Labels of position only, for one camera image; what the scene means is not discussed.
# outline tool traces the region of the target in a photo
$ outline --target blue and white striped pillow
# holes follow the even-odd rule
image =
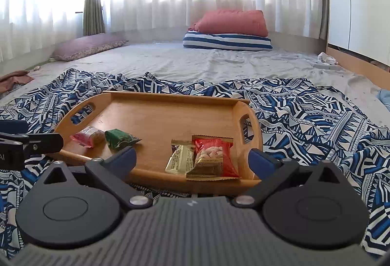
[[[255,35],[245,34],[204,34],[188,31],[183,38],[186,48],[232,49],[232,50],[270,50],[271,40]]]

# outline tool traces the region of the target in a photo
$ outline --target tray handle hole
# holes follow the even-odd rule
[[[74,116],[71,117],[72,123],[73,124],[81,123],[94,110],[95,110],[95,106],[92,103],[83,106],[79,111],[76,112]]]
[[[252,124],[249,120],[249,115],[248,114],[244,115],[241,118],[240,123],[245,138],[245,144],[247,144],[253,140],[253,136],[254,136]]]

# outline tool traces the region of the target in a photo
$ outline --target beige snack packet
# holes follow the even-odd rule
[[[172,156],[165,172],[185,176],[194,167],[195,145],[191,141],[172,140]]]

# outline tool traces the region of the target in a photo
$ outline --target candy wrapper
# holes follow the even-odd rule
[[[117,151],[125,148],[126,146],[138,143],[141,138],[135,137],[119,129],[113,129],[106,131],[105,133],[107,145]]]
[[[196,158],[194,168],[186,173],[191,180],[223,180],[239,178],[230,159],[232,143],[220,138],[194,140]]]
[[[104,140],[104,132],[93,126],[87,126],[84,130],[77,132],[70,138],[81,146],[91,148]]]
[[[171,141],[172,156],[165,172],[185,175],[194,167],[195,145],[191,141]]]

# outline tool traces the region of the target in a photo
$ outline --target pillow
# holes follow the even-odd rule
[[[127,42],[128,40],[126,39],[106,33],[84,36],[57,45],[51,56],[56,60],[69,62],[108,49],[120,47]]]
[[[216,10],[207,12],[188,30],[207,33],[240,33],[268,36],[263,11]]]
[[[203,34],[188,31],[183,38],[186,48],[232,49],[232,50],[270,50],[271,40],[254,35],[244,34]]]

